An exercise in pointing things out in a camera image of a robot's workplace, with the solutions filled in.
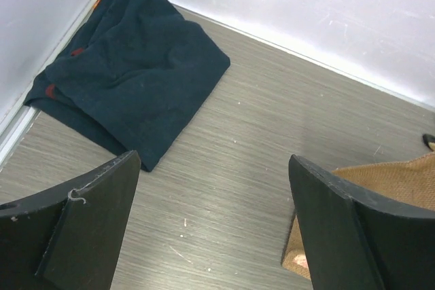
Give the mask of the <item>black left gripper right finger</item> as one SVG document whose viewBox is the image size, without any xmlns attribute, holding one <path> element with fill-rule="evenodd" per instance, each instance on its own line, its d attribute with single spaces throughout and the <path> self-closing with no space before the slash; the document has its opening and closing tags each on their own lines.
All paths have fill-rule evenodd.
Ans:
<svg viewBox="0 0 435 290">
<path fill-rule="evenodd" d="M 434 210 L 382 196 L 308 159 L 288 166 L 314 289 L 433 289 Z"/>
</svg>

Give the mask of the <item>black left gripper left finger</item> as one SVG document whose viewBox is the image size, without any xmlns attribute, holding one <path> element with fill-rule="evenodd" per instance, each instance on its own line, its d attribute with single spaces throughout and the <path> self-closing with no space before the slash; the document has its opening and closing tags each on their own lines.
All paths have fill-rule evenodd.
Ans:
<svg viewBox="0 0 435 290">
<path fill-rule="evenodd" d="M 1 205 L 2 289 L 110 289 L 141 160 L 129 151 Z"/>
</svg>

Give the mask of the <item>tan burlap canvas bag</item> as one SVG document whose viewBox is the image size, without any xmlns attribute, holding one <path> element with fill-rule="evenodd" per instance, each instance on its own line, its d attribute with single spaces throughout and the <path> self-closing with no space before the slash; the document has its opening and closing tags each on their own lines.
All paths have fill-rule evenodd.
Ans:
<svg viewBox="0 0 435 290">
<path fill-rule="evenodd" d="M 332 174 L 382 196 L 434 210 L 433 152 L 405 162 L 339 168 Z M 311 278 L 296 217 L 292 217 L 288 244 L 281 265 L 308 280 Z"/>
</svg>

